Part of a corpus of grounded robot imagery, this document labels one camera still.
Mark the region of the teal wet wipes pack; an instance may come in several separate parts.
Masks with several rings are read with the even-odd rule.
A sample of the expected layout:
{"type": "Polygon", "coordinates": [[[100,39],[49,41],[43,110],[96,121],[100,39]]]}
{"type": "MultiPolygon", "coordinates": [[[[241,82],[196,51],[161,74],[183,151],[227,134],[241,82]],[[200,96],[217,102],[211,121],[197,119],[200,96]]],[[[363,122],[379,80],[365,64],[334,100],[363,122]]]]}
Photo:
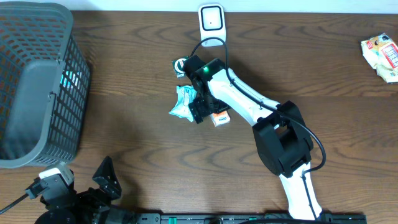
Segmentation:
{"type": "Polygon", "coordinates": [[[189,104],[196,98],[197,91],[190,85],[177,86],[177,102],[169,111],[169,114],[178,116],[179,118],[187,118],[189,122],[193,122],[194,118],[190,111],[189,104]]]}

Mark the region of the small orange snack packet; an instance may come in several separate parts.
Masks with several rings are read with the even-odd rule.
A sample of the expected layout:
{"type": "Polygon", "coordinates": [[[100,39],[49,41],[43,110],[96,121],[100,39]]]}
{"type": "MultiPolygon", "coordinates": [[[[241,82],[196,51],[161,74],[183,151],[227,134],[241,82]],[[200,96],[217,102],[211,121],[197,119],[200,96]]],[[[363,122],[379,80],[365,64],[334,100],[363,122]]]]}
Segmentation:
{"type": "Polygon", "coordinates": [[[215,127],[228,124],[231,121],[231,118],[227,111],[212,113],[210,117],[215,127]]]}

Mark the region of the green round-label ointment box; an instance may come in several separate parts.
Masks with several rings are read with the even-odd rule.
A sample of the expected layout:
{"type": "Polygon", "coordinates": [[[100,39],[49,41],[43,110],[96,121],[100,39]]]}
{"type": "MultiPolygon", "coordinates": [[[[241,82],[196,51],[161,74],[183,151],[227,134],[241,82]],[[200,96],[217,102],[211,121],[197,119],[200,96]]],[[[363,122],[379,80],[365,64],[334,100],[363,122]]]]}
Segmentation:
{"type": "Polygon", "coordinates": [[[185,72],[183,71],[183,67],[185,65],[188,56],[184,56],[172,61],[173,70],[177,76],[177,78],[185,77],[185,72]]]}

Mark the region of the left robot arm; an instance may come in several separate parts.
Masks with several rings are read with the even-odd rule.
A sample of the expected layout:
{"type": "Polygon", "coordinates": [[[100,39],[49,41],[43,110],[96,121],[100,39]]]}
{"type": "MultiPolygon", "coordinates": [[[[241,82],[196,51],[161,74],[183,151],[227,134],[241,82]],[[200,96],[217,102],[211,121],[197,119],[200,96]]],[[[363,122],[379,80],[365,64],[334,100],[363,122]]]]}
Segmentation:
{"type": "Polygon", "coordinates": [[[75,176],[65,163],[47,167],[39,174],[40,202],[47,211],[37,223],[118,223],[136,222],[136,214],[112,204],[121,197],[112,158],[105,157],[92,177],[98,188],[78,193],[75,176]]]}

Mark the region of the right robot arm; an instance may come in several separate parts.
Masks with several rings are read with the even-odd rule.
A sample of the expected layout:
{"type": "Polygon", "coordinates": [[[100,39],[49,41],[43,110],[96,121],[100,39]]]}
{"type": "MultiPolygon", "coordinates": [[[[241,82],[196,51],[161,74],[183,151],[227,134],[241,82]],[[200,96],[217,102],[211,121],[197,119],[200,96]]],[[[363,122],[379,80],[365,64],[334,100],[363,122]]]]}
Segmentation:
{"type": "Polygon", "coordinates": [[[298,107],[291,101],[281,104],[262,96],[218,58],[205,63],[197,55],[191,56],[183,71],[198,93],[189,104],[195,122],[235,110],[251,125],[262,163],[280,178],[290,216],[318,220],[322,208],[310,178],[315,135],[306,127],[298,107]]]}

